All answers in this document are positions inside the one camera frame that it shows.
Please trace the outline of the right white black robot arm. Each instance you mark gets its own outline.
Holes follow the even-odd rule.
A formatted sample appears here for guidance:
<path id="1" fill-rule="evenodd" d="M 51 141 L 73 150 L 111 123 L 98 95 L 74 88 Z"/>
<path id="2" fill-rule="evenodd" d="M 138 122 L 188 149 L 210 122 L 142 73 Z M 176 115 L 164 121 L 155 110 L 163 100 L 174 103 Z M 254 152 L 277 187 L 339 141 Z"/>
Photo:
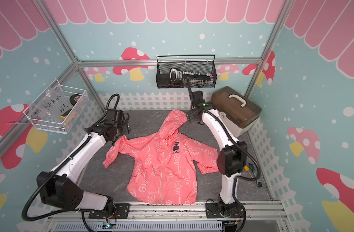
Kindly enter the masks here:
<path id="1" fill-rule="evenodd" d="M 220 149 L 216 163 L 222 174 L 221 191 L 217 202 L 209 205 L 210 200 L 206 201 L 207 214 L 222 216 L 226 219 L 222 223 L 222 232 L 240 232 L 246 224 L 247 213 L 244 204 L 237 198 L 237 183 L 239 179 L 257 181 L 261 176 L 260 165 L 248 152 L 246 144 L 240 142 L 229 132 L 220 117 L 220 111 L 214 107 L 213 103 L 206 102 L 201 91 L 191 90 L 189 78 L 186 82 L 191 101 L 188 120 L 207 125 Z M 247 158 L 253 161 L 257 169 L 254 177 L 245 177 L 241 174 L 247 164 Z"/>

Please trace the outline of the pink child rain jacket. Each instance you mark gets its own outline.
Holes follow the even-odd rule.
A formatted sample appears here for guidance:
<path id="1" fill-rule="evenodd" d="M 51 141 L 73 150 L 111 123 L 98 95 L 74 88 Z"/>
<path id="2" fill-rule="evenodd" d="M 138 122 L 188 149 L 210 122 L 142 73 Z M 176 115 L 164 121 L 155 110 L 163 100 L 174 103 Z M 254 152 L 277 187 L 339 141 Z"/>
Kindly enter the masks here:
<path id="1" fill-rule="evenodd" d="M 191 205 L 197 198 L 196 169 L 202 174 L 218 172 L 215 148 L 179 133 L 187 121 L 180 110 L 171 111 L 158 132 L 146 137 L 122 136 L 106 154 L 109 167 L 125 154 L 135 159 L 127 191 L 139 201 L 153 205 Z"/>

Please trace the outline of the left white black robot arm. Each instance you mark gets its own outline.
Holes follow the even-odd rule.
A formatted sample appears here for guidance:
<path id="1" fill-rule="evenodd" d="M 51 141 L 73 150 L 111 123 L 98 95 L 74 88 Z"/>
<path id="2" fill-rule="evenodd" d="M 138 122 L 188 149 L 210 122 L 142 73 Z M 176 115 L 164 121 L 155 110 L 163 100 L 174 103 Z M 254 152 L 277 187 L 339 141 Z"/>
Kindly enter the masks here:
<path id="1" fill-rule="evenodd" d="M 80 144 L 59 165 L 50 172 L 41 172 L 37 177 L 37 189 L 28 199 L 22 210 L 24 221 L 37 221 L 65 212 L 94 213 L 105 219 L 111 218 L 117 208 L 110 196 L 82 190 L 78 179 L 88 162 L 106 143 L 113 144 L 121 136 L 131 132 L 130 116 L 115 106 L 106 104 L 104 115 L 90 127 L 85 128 L 86 135 Z M 31 217 L 28 210 L 36 197 L 43 204 L 54 206 L 56 211 Z"/>

